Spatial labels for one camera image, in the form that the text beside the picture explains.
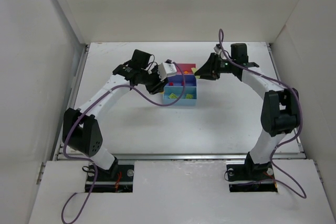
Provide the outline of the light green duplo brick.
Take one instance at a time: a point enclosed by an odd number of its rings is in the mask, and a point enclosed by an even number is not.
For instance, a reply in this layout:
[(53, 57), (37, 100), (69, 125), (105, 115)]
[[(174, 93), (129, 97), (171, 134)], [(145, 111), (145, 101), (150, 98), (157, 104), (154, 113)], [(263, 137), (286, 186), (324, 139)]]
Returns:
[(196, 68), (192, 68), (191, 70), (192, 70), (192, 72), (193, 72), (193, 74), (194, 74), (195, 78), (196, 78), (196, 79), (199, 79), (199, 78), (200, 78), (200, 76), (196, 74), (196, 72), (197, 72), (197, 69), (196, 69)]
[(177, 99), (178, 96), (175, 95), (174, 93), (171, 93), (171, 94), (169, 95), (169, 98), (170, 98), (170, 99)]
[(193, 95), (192, 94), (186, 94), (186, 99), (193, 99)]

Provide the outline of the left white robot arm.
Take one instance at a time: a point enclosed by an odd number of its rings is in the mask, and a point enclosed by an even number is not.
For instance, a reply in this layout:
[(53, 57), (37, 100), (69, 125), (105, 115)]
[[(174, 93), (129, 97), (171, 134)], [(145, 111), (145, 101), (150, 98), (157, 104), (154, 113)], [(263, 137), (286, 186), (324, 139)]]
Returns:
[(96, 165), (96, 170), (112, 179), (118, 159), (103, 145), (99, 123), (112, 107), (137, 85), (144, 85), (149, 94), (163, 91), (170, 74), (176, 74), (174, 63), (167, 60), (148, 69), (151, 54), (135, 50), (132, 58), (118, 65), (103, 87), (77, 109), (64, 113), (62, 141)]

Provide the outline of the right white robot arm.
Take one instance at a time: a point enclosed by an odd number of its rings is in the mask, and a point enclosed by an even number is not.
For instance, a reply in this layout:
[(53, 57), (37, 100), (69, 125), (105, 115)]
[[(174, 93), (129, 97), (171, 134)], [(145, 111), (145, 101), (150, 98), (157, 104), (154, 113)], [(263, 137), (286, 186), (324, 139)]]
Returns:
[(218, 80), (222, 73), (231, 73), (262, 98), (262, 132), (258, 141), (247, 153), (243, 164), (227, 165), (227, 175), (230, 182), (269, 179), (273, 172), (271, 159), (277, 145), (300, 125), (298, 92), (267, 79), (259, 65), (249, 61), (245, 43), (231, 44), (230, 49), (231, 55), (225, 57), (225, 51), (216, 45), (214, 53), (194, 74), (200, 79)]

